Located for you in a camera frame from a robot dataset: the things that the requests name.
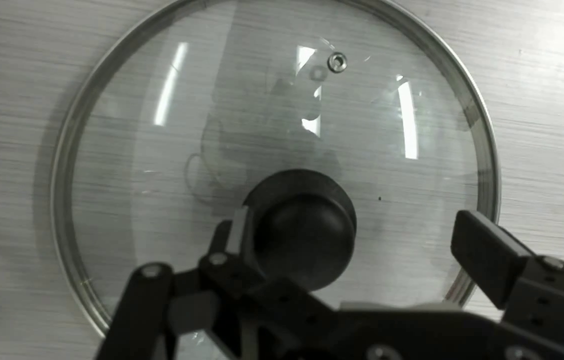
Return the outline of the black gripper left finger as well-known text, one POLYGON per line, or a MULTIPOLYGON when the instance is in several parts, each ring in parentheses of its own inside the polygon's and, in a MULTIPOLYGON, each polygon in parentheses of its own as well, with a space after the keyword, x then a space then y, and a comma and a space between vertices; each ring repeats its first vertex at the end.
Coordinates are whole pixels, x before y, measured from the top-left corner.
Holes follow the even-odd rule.
POLYGON ((314 296, 336 280, 336 207, 331 203, 242 206, 222 224, 200 260, 206 283, 222 300, 220 328, 242 331, 325 333, 336 311, 314 296))

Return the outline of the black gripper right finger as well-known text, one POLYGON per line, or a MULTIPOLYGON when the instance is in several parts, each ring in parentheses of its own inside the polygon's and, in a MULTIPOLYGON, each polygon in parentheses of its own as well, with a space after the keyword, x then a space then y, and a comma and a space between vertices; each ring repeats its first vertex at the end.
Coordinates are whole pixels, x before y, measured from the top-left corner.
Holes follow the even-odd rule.
POLYGON ((459 210, 452 253, 503 320, 531 328, 564 323, 564 260, 531 252, 480 212, 459 210))

